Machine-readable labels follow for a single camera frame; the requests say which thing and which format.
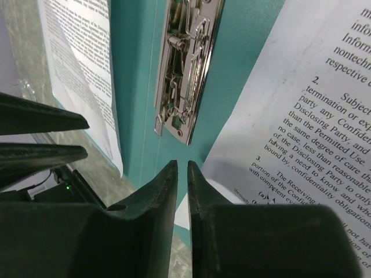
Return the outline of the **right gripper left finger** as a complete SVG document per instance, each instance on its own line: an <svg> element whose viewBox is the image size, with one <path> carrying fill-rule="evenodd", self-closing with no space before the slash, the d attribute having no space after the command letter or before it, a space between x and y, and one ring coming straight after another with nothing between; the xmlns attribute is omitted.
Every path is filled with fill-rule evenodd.
<svg viewBox="0 0 371 278"><path fill-rule="evenodd" d="M167 277L178 165L107 209L1 203L2 277Z"/></svg>

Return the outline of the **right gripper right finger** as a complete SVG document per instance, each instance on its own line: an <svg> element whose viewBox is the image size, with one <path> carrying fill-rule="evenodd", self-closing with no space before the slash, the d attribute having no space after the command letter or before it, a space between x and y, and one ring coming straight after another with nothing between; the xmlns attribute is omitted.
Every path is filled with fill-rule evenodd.
<svg viewBox="0 0 371 278"><path fill-rule="evenodd" d="M361 277L336 215L318 205L233 204L188 162L194 277Z"/></svg>

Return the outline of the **teal file folder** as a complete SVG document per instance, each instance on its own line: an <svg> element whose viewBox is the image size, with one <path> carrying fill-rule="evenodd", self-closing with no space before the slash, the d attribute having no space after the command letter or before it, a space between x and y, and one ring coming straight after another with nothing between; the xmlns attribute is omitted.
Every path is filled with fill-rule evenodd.
<svg viewBox="0 0 371 278"><path fill-rule="evenodd" d="M191 143L154 131L165 1L112 1L113 77L124 176L140 187L170 161L186 201L187 164L203 165L230 117L283 1L225 1Z"/></svg>

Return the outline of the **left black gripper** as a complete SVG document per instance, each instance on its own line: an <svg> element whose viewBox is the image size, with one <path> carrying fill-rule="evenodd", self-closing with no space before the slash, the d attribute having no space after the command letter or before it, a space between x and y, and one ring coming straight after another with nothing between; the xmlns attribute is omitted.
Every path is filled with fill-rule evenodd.
<svg viewBox="0 0 371 278"><path fill-rule="evenodd" d="M1 135L88 129L80 114L1 93ZM79 145L1 143L1 190L45 170L57 185L32 195L24 189L1 193L1 202L91 203L106 209L78 170L63 166L88 157Z"/></svg>

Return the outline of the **printed paper sheet top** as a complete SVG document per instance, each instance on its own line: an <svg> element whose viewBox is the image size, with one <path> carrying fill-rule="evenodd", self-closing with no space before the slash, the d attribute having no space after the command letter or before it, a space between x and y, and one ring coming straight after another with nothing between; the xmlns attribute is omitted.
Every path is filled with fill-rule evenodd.
<svg viewBox="0 0 371 278"><path fill-rule="evenodd" d="M53 97L123 174L111 76L108 1L38 1Z"/></svg>

